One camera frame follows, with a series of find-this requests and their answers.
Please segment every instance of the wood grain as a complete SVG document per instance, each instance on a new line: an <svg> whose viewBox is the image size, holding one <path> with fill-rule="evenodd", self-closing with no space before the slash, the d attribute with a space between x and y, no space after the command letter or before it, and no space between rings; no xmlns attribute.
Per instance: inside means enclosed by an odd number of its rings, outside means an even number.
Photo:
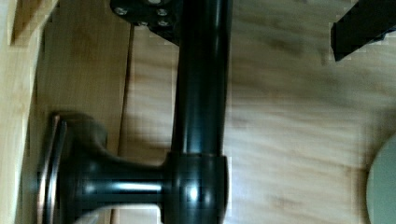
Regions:
<svg viewBox="0 0 396 224"><path fill-rule="evenodd" d="M130 25L107 0L11 2L8 19L15 20L5 35L18 35L10 45L3 38L0 54L0 219L28 224L36 223L37 163L51 112L93 116L117 154ZM100 223L109 222L108 211Z"/></svg>
<svg viewBox="0 0 396 224"><path fill-rule="evenodd" d="M355 2L234 1L226 224L369 224L367 174L396 132L396 42L335 63L330 28ZM177 47L136 28L132 62L120 154L159 164L171 144ZM157 223L155 211L122 208L113 223Z"/></svg>

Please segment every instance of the black metal pipe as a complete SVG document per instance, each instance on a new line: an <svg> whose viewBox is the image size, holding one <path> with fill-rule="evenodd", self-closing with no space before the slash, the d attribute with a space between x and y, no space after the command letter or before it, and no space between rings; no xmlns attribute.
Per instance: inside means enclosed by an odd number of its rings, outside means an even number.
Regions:
<svg viewBox="0 0 396 224"><path fill-rule="evenodd" d="M231 0L184 1L172 151L221 155Z"/></svg>

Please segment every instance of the screw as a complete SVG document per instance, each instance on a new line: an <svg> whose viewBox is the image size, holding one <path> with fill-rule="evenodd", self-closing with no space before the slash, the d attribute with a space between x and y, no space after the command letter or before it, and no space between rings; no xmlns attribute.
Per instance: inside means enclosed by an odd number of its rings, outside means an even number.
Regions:
<svg viewBox="0 0 396 224"><path fill-rule="evenodd" d="M166 9L163 9L163 8L157 9L157 15L166 16L166 15L168 15L168 11L166 11Z"/></svg>
<svg viewBox="0 0 396 224"><path fill-rule="evenodd" d="M122 7L114 8L114 12L119 16L125 16L128 13L128 10Z"/></svg>
<svg viewBox="0 0 396 224"><path fill-rule="evenodd" d="M169 22L167 22L167 21L165 21L165 20L160 20L160 21L158 21L158 24L159 24L160 26L168 26L168 25L169 25Z"/></svg>
<svg viewBox="0 0 396 224"><path fill-rule="evenodd" d="M149 23L146 22L146 21L140 21L140 22L138 22L137 24L138 24L139 26L147 26L147 25L149 25Z"/></svg>

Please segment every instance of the metal bracket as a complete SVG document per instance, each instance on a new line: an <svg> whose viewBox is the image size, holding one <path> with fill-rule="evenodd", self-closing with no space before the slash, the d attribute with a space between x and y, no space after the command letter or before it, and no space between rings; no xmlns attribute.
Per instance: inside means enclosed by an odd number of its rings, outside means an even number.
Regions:
<svg viewBox="0 0 396 224"><path fill-rule="evenodd" d="M179 45L183 0L112 0L113 12L137 26Z"/></svg>
<svg viewBox="0 0 396 224"><path fill-rule="evenodd" d="M383 40L396 25L396 1L360 0L332 26L334 59L341 61L364 45Z"/></svg>

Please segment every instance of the wooden board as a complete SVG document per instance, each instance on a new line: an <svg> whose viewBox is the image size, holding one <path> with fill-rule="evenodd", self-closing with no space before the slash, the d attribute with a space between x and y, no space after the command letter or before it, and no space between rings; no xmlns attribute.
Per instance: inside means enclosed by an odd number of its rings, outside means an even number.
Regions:
<svg viewBox="0 0 396 224"><path fill-rule="evenodd" d="M330 28L355 2L234 1L224 223L369 224L367 174L396 132L396 41L335 63ZM132 62L120 154L159 164L171 144L177 47L138 28ZM123 207L113 223L158 215Z"/></svg>
<svg viewBox="0 0 396 224"><path fill-rule="evenodd" d="M130 25L113 15L107 0L56 4L9 7L13 25L0 54L0 219L6 224L35 223L37 162L51 112L93 116L106 126L108 148L117 154ZM100 223L109 220L108 212L101 214Z"/></svg>

